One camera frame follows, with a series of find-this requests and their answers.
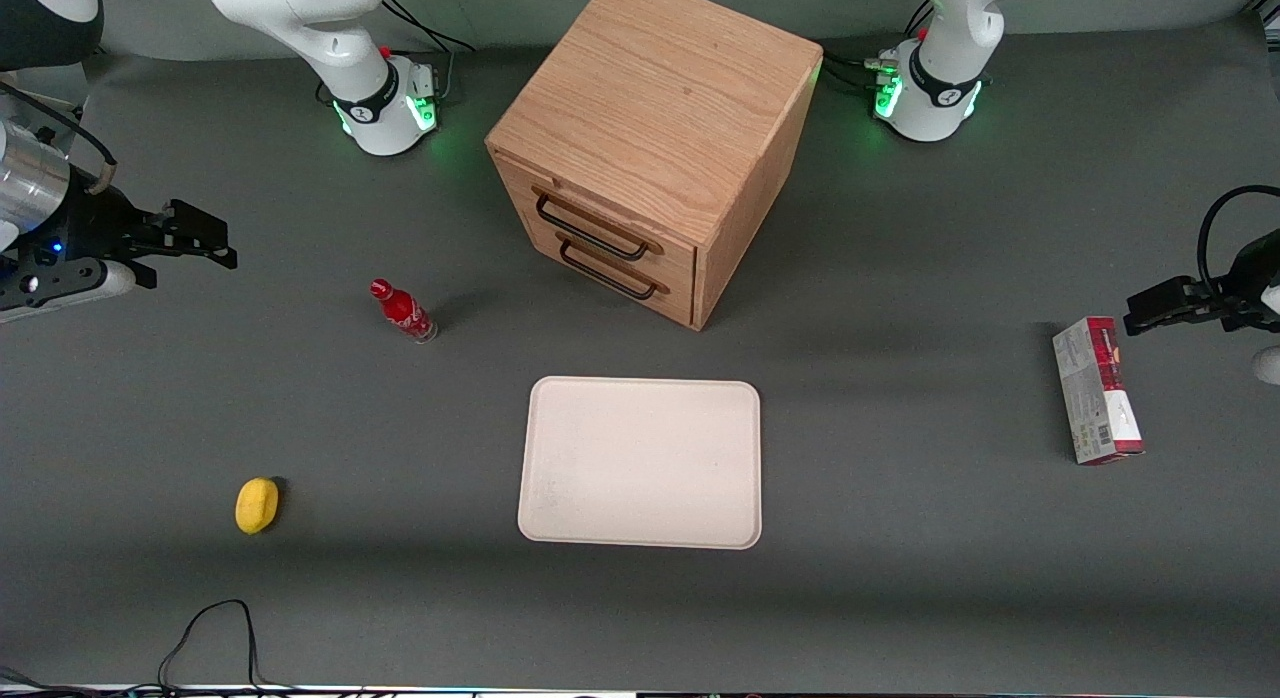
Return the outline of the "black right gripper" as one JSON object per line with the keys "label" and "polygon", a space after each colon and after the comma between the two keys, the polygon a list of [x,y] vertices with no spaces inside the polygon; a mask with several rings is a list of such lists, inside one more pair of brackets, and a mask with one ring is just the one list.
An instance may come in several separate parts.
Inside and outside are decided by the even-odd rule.
{"label": "black right gripper", "polygon": [[86,257],[119,263],[142,282],[157,279],[154,269],[138,263],[148,255],[195,256],[229,270],[238,268],[238,254],[220,218],[183,200],[170,200],[156,213],[137,209],[118,190],[73,191],[49,220],[3,251],[3,279],[17,274],[20,259],[37,254],[47,264]]}

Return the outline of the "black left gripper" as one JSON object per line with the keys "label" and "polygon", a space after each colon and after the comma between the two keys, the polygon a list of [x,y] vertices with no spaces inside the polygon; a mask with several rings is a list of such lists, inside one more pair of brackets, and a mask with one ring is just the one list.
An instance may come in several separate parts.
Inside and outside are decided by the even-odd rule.
{"label": "black left gripper", "polygon": [[1220,300],[1210,286],[1192,277],[1174,277],[1126,300],[1124,316],[1129,337],[1160,327],[1201,324],[1220,320],[1225,332],[1242,328],[1279,333],[1277,301],[1279,229],[1252,241],[1240,250],[1230,269],[1215,279]]}

